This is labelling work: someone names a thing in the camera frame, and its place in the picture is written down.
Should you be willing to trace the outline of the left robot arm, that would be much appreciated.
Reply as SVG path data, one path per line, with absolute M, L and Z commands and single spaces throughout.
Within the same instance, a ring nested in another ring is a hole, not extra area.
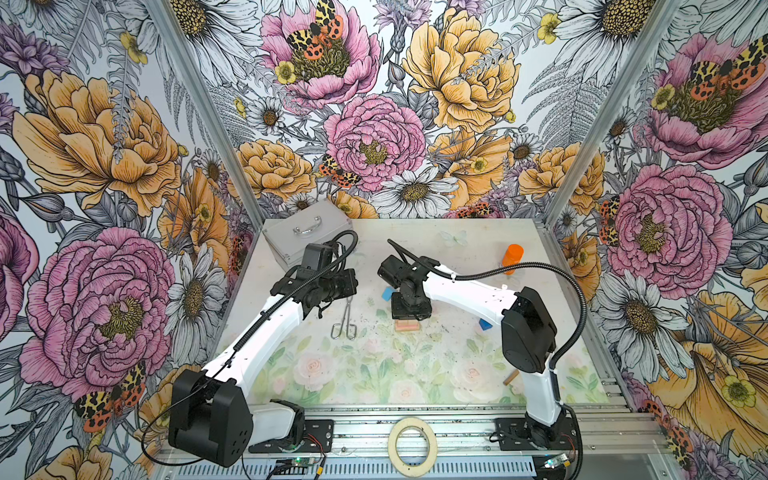
M 248 327 L 198 371 L 180 374 L 172 385 L 168 442 L 183 452 L 222 467 L 262 443 L 299 446 L 305 436 L 303 407 L 284 400 L 252 406 L 247 400 L 262 369 L 282 342 L 312 311 L 354 296 L 358 281 L 346 260 L 355 250 L 355 232 L 306 246 L 301 263 L 270 289 Z

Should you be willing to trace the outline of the silver metal case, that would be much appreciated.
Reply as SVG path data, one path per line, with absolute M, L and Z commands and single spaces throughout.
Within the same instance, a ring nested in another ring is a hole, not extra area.
M 301 263 L 308 244 L 329 241 L 351 228 L 351 219 L 344 212 L 321 200 L 286 219 L 267 220 L 263 234 L 278 265 L 287 271 Z

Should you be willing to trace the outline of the right green circuit board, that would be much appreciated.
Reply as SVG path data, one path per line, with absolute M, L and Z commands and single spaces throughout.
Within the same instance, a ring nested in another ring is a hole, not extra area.
M 549 457 L 544 461 L 542 467 L 545 469 L 558 469 L 567 468 L 571 464 L 570 457 L 566 453 L 561 453 L 552 457 Z

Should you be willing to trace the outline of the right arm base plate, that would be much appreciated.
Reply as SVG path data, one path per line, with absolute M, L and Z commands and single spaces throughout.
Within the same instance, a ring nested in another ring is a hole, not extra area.
M 575 423 L 567 415 L 551 426 L 527 416 L 496 418 L 494 424 L 489 440 L 502 451 L 575 451 L 580 445 Z

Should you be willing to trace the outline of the metal tongs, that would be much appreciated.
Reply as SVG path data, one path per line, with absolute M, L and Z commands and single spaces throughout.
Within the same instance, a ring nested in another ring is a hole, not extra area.
M 357 325 L 352 322 L 353 299 L 353 296 L 346 299 L 341 319 L 332 325 L 330 332 L 330 337 L 332 339 L 345 337 L 348 340 L 355 340 L 357 338 L 358 328 Z

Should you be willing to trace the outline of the orange plastic bottle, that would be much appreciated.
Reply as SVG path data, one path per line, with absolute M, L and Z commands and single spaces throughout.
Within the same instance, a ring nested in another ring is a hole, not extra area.
M 519 264 L 524 256 L 524 248 L 519 244 L 510 244 L 501 261 L 502 267 L 510 267 Z

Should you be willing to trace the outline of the masking tape roll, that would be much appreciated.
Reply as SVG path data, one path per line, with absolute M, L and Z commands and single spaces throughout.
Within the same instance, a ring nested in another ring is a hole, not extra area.
M 387 455 L 397 473 L 409 479 L 430 473 L 438 459 L 438 441 L 432 427 L 418 417 L 394 424 L 387 438 Z

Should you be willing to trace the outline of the aluminium frame rail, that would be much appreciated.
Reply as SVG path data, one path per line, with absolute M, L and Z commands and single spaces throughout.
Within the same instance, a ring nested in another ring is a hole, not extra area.
M 175 407 L 156 457 L 173 466 L 230 467 L 243 457 L 589 456 L 667 454 L 649 414 L 577 405 L 552 427 L 536 427 L 520 406 L 340 406 L 301 409 L 287 402 L 190 412 Z

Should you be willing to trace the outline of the thin wood stick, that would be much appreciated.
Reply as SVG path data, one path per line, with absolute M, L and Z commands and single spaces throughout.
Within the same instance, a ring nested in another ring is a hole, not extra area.
M 519 376 L 519 374 L 520 374 L 520 371 L 519 371 L 519 370 L 517 370 L 517 369 L 515 369 L 515 370 L 514 370 L 512 373 L 510 373 L 510 374 L 509 374 L 509 375 L 508 375 L 508 376 L 505 378 L 505 380 L 503 381 L 503 384 L 504 384 L 505 386 L 508 386 L 509 384 L 511 384 L 511 383 L 512 383 L 512 382 L 513 382 L 513 381 L 514 381 L 514 380 L 515 380 L 515 379 L 516 379 L 516 378 Z

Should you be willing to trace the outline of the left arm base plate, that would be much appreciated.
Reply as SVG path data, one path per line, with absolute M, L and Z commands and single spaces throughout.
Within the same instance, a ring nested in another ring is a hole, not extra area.
M 310 419 L 304 424 L 302 438 L 293 443 L 291 438 L 266 441 L 248 447 L 251 454 L 330 453 L 334 439 L 335 422 L 331 419 Z

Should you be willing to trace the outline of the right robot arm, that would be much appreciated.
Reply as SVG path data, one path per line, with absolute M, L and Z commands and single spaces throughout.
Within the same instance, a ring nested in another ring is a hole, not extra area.
M 497 325 L 503 356 L 523 382 L 526 413 L 520 435 L 539 449 L 551 446 L 565 411 L 556 369 L 549 365 L 557 328 L 536 290 L 515 291 L 470 280 L 426 257 L 408 263 L 391 255 L 381 263 L 378 276 L 395 290 L 395 318 L 426 319 L 432 303 L 439 301 Z

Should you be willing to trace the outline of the green circuit board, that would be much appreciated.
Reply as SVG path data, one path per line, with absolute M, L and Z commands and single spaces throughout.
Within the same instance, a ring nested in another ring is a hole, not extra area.
M 295 457 L 290 459 L 280 459 L 276 461 L 271 474 L 304 475 L 309 471 L 313 471 L 315 474 L 321 474 L 324 466 L 324 458 Z
M 558 469 L 567 468 L 571 464 L 570 457 L 566 453 L 561 453 L 552 457 L 549 457 L 544 461 L 542 467 L 545 469 Z

